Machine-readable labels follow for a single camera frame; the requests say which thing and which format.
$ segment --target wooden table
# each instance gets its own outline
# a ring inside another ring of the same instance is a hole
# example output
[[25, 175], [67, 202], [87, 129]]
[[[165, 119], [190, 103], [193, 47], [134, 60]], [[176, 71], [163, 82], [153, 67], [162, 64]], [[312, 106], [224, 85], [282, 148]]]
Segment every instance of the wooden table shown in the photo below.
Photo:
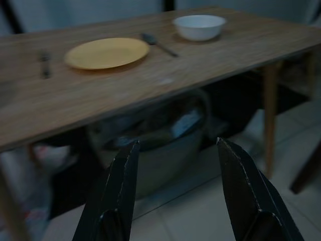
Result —
[[[222, 35], [195, 43], [181, 39], [172, 25], [176, 17], [213, 14], [227, 19]], [[153, 46], [141, 61], [102, 71], [73, 70], [64, 54], [88, 41], [154, 34], [179, 53], [173, 58]], [[25, 145], [192, 88], [264, 66], [266, 163], [273, 162], [277, 61], [311, 52], [321, 43], [321, 30], [222, 8], [167, 12], [130, 20], [100, 23], [0, 39], [0, 151]], [[52, 77], [43, 79], [39, 52], [48, 51]], [[308, 55], [310, 89], [313, 55]], [[5, 183], [0, 188], [7, 193]], [[15, 240], [27, 240], [10, 196], [0, 211]]]

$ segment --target wall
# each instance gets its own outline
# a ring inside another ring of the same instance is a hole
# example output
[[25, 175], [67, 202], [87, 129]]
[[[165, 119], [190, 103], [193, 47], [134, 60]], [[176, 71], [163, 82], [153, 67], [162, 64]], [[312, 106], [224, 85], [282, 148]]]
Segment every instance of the wall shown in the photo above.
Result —
[[11, 0], [28, 32], [162, 11], [162, 0]]
[[179, 9], [208, 5], [301, 23], [311, 0], [177, 0]]
[[[162, 0], [10, 0], [27, 32], [43, 31], [162, 11]], [[305, 22], [319, 0], [176, 0], [178, 9], [218, 5], [262, 16]], [[0, 36], [9, 28], [0, 12]]]
[[9, 25], [5, 19], [3, 12], [0, 10], [0, 37], [11, 34]]

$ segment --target plate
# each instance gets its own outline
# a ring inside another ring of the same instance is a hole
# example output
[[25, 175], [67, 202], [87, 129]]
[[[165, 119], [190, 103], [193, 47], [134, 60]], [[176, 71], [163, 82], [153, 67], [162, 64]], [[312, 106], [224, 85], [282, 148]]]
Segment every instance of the plate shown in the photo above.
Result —
[[65, 63], [79, 69], [106, 69], [132, 63], [148, 52], [149, 45], [139, 39], [100, 39], [71, 49]]

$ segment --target tile floor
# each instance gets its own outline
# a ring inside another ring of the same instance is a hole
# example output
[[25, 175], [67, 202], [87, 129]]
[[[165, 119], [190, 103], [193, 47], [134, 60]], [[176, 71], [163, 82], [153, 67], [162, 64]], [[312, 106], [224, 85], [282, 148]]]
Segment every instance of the tile floor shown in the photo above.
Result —
[[[263, 162], [263, 112], [231, 138]], [[288, 187], [321, 140], [321, 95], [277, 118], [274, 174], [278, 189], [306, 241], [321, 240], [321, 171], [298, 195]], [[71, 241], [83, 207], [53, 219], [43, 241]], [[234, 240], [224, 201], [216, 147], [200, 153], [183, 175], [157, 193], [135, 203], [132, 241]]]

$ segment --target white bowl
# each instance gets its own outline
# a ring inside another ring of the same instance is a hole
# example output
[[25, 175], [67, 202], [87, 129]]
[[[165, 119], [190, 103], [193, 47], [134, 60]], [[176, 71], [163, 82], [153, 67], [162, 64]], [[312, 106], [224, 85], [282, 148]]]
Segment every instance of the white bowl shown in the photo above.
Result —
[[190, 15], [173, 21], [180, 36], [191, 41], [205, 41], [219, 35], [225, 19], [213, 15]]

